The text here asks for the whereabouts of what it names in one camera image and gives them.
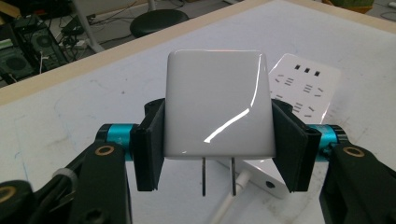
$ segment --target table surface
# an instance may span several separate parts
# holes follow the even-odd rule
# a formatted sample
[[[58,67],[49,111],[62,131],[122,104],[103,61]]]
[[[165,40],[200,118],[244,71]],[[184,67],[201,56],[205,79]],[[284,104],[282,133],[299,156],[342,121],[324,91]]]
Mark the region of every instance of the table surface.
[[[313,1],[247,0],[0,89],[0,182],[39,189],[94,139],[103,123],[140,122],[143,105],[163,98],[174,49],[259,49],[274,67],[285,53],[338,68],[343,76],[325,123],[396,169],[396,25]],[[127,162],[135,223],[206,223],[229,189],[228,170],[209,161],[206,197],[199,161],[165,160],[159,190],[137,192]],[[223,223],[323,223],[318,194],[279,200],[252,184]]]

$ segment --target teal joint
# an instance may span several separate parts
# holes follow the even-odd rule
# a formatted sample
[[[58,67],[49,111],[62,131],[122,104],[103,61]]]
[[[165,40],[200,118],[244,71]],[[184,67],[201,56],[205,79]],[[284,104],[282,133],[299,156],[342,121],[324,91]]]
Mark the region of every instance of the teal joint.
[[[133,124],[112,124],[107,132],[107,142],[113,142],[122,147],[125,151],[125,160],[131,161],[132,155],[130,153],[131,144],[131,130]]]
[[[329,125],[322,124],[309,124],[310,128],[316,129],[321,132],[320,143],[318,147],[318,155],[316,161],[328,161],[332,154],[332,147],[338,144],[337,134],[334,129]]]

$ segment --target power strip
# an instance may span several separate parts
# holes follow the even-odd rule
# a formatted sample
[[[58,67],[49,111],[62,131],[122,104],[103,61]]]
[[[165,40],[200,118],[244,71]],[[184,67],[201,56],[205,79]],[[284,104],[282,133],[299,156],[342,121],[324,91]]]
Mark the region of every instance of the power strip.
[[[319,124],[340,76],[336,68],[285,54],[269,74],[271,98],[292,105],[303,122]]]
[[[293,105],[293,113],[307,124],[323,121],[341,72],[325,64],[285,54],[269,74],[271,98]],[[250,181],[277,198],[289,190],[273,160],[236,161],[236,172],[253,173]]]

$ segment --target metal prong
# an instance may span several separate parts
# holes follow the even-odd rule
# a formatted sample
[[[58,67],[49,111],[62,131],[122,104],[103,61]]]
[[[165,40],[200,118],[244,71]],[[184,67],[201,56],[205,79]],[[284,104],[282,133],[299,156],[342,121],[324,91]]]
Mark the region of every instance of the metal prong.
[[[202,158],[202,196],[206,196],[206,158]]]
[[[233,196],[236,195],[236,185],[235,185],[235,158],[231,158],[231,179],[233,181]]]

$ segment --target black stool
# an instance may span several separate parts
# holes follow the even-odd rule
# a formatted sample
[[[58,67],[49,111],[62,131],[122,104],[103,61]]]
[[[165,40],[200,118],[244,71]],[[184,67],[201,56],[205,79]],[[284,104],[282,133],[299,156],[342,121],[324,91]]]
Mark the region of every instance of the black stool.
[[[134,37],[141,37],[187,21],[188,19],[189,16],[179,10],[158,9],[136,17],[131,23],[130,30]]]

